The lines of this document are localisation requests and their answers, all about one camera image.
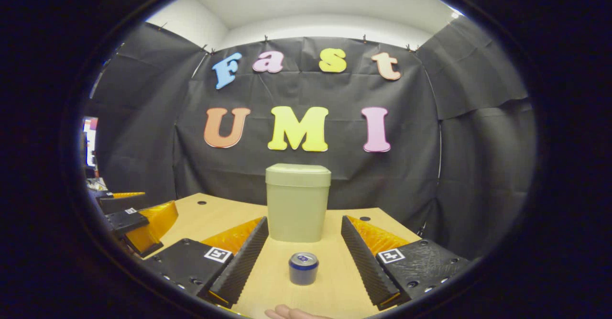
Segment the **foam letter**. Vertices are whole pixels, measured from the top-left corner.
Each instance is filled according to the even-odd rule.
[[[260,60],[253,64],[254,71],[267,71],[268,73],[278,73],[282,68],[284,55],[280,51],[267,51],[260,55]]]
[[[238,63],[236,63],[236,60],[241,58],[241,53],[235,53],[234,55],[229,56],[227,59],[224,59],[218,64],[212,66],[212,69],[217,73],[217,89],[221,89],[223,86],[234,81],[236,77],[232,73],[235,73],[238,70]]]
[[[268,148],[275,151],[287,149],[287,143],[284,141],[284,135],[287,134],[287,140],[289,140],[293,150],[300,146],[302,138],[306,135],[306,142],[302,144],[304,151],[327,151],[328,144],[325,143],[324,129],[325,116],[328,113],[329,111],[326,108],[309,108],[302,121],[297,121],[293,110],[289,106],[274,107],[272,109],[272,114],[275,116],[274,132],[272,140],[268,143]]]
[[[363,145],[366,152],[388,152],[391,149],[384,134],[384,117],[387,112],[385,108],[363,108],[361,110],[361,114],[365,116],[368,123],[368,142]]]
[[[320,55],[319,68],[328,73],[340,73],[346,69],[346,53],[343,49],[323,49]]]
[[[372,56],[372,60],[378,64],[378,72],[387,80],[397,80],[402,77],[402,73],[393,71],[391,64],[397,64],[397,59],[389,57],[388,53],[380,53]]]
[[[229,148],[240,141],[242,137],[242,129],[244,128],[244,120],[251,110],[247,108],[235,108],[231,110],[234,115],[234,125],[232,125],[231,133],[226,137],[219,136],[219,126],[221,119],[228,110],[224,108],[212,108],[206,111],[208,120],[204,127],[204,140],[208,145],[215,148]]]

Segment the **black fabric curtain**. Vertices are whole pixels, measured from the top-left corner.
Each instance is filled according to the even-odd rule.
[[[327,47],[345,51],[342,73],[319,69]],[[284,54],[280,73],[253,71],[265,51]],[[216,90],[212,66],[236,52],[236,79]],[[378,73],[370,57],[381,52],[398,59],[399,80]],[[298,119],[312,106],[327,108],[328,151],[269,150],[274,106],[290,106]],[[388,153],[363,150],[366,106],[389,111]],[[203,139],[206,111],[216,107],[228,110],[221,136],[231,131],[233,108],[251,109],[233,147]],[[111,191],[144,191],[153,204],[197,192],[265,204],[268,166],[323,165],[332,171],[328,208],[382,208],[468,258],[511,223],[534,160],[525,87],[496,42],[463,18],[417,53],[346,38],[287,38],[208,55],[145,23],[109,63],[87,115],[100,118],[96,153]]]

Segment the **white wall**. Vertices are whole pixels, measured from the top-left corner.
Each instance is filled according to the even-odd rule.
[[[227,35],[224,23],[197,0],[176,0],[147,19],[147,22],[174,32],[198,46],[220,49],[221,40]]]
[[[218,49],[253,43],[269,39],[299,36],[337,36],[362,39],[363,35],[372,42],[387,43],[411,49],[422,45],[431,38],[431,34],[401,23],[365,16],[350,15],[300,15],[288,18],[250,23],[232,29],[220,43]]]

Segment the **pink letter i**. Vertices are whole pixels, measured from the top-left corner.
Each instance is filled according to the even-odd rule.
[[[385,108],[363,108],[361,114],[368,123],[368,142],[363,145],[366,152],[388,152],[391,145],[384,134],[384,117],[387,116]]]

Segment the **can lid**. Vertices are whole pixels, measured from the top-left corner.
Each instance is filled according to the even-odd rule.
[[[328,187],[332,173],[323,166],[275,164],[266,168],[266,184],[297,187]]]
[[[309,252],[298,252],[289,258],[289,265],[295,269],[310,270],[319,265],[317,256]]]

